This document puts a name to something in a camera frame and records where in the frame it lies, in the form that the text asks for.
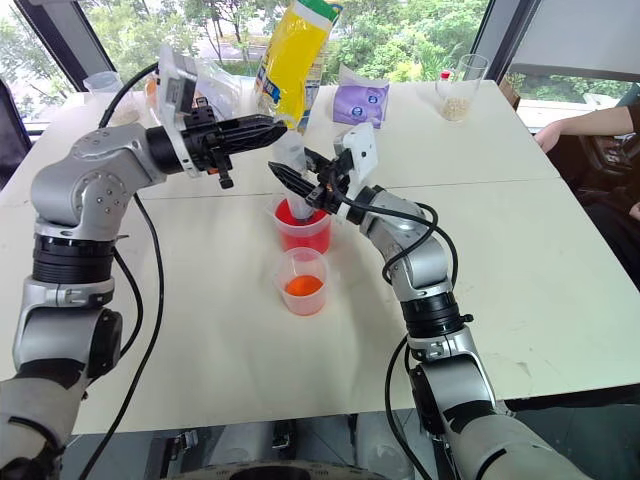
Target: window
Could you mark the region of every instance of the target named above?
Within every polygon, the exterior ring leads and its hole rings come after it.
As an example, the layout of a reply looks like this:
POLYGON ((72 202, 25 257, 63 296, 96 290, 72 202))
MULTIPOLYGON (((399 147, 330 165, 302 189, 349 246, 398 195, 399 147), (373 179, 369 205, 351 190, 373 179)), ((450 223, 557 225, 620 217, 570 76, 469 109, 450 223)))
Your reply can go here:
POLYGON ((43 123, 43 128, 75 92, 22 14, 9 2, 0 3, 0 77, 11 90, 28 129, 35 123, 43 123))
MULTIPOLYGON (((287 0, 82 0, 123 80, 155 61, 162 42, 253 76, 287 0)), ((468 53, 489 0, 344 0, 324 83, 340 63, 371 78, 435 80, 468 53)))
POLYGON ((634 86, 617 80, 522 73, 513 68, 505 78, 522 99, 518 115, 533 130, 562 118, 615 107, 634 86))

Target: person's arm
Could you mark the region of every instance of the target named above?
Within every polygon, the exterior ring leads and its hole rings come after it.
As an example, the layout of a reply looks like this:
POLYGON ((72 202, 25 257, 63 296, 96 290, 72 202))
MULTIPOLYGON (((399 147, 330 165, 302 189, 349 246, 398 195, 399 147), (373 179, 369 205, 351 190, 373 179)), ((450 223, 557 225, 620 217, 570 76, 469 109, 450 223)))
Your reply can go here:
POLYGON ((560 135, 624 135, 637 130, 640 125, 636 123, 628 107, 607 108, 557 120, 536 133, 534 138, 547 153, 558 143, 560 135))

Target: black chair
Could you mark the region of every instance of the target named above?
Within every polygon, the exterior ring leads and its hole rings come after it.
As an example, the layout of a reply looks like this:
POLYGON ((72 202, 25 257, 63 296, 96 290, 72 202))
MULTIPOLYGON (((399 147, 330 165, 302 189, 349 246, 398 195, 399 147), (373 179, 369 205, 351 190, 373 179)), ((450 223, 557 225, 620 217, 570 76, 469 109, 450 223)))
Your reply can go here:
POLYGON ((31 140, 11 92, 0 80, 0 190, 9 182, 31 148, 31 140))

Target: robotic arm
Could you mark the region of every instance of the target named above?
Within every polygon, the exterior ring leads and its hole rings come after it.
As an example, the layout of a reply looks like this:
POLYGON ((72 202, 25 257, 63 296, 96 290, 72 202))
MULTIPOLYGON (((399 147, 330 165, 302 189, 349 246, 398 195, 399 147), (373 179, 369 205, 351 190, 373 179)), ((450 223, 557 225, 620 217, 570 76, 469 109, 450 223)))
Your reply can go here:
POLYGON ((287 130, 262 115, 217 122, 201 101, 192 110, 190 59, 163 50, 160 70, 163 127, 91 132, 33 181, 38 216, 13 346, 17 374, 0 382, 3 479, 57 478, 87 387, 118 363, 122 317, 106 305, 114 292, 113 248, 131 197, 182 171, 219 174, 229 188, 229 156, 270 145, 287 130))
MULTIPOLYGON (((192 111, 196 73, 185 57, 163 50, 160 72, 163 127, 96 130, 33 182, 38 218, 13 348, 18 373, 0 382, 3 479, 57 477, 87 387, 119 360, 122 317, 106 305, 114 292, 113 247, 131 196, 182 171, 218 174, 229 188, 230 155, 286 132, 270 117, 217 122, 205 104, 192 111)), ((311 206, 358 225, 389 264, 419 362, 411 372, 416 406, 424 427, 450 446, 460 477, 586 478, 520 422, 496 414, 466 326, 472 317, 460 314, 447 256, 426 235, 432 224, 418 205, 365 185, 377 164, 371 126, 355 127, 335 150, 333 160, 306 151, 319 185, 284 165, 270 167, 311 206)))
POLYGON ((447 256, 425 233, 422 209, 379 186, 364 185, 377 155, 371 124, 360 124, 335 145, 329 161, 306 150, 308 169, 319 185, 289 167, 270 163, 280 181, 306 202, 345 217, 380 251, 402 307, 407 342, 418 365, 411 384, 423 427, 452 452, 465 480, 586 479, 566 458, 515 418, 498 414, 471 330, 461 315, 448 277, 447 256), (419 239, 422 243, 407 255, 419 239))

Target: red liquid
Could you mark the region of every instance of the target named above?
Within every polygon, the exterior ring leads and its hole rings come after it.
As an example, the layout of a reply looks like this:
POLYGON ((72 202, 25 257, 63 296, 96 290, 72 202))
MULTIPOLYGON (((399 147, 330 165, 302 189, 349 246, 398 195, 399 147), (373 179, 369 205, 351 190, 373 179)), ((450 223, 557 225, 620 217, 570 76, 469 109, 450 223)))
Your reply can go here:
MULTIPOLYGON (((313 225, 314 223, 321 221, 326 216, 326 212, 318 210, 313 214, 308 222, 301 222, 291 214, 291 210, 289 210, 289 204, 286 199, 280 202, 278 208, 276 208, 276 218, 287 225, 313 225)), ((318 233, 309 237, 294 237, 293 235, 288 235, 285 232, 280 232, 280 238, 285 251, 296 247, 308 247, 313 248, 317 252, 324 253, 329 250, 329 242, 331 240, 331 222, 328 222, 327 226, 318 233)))

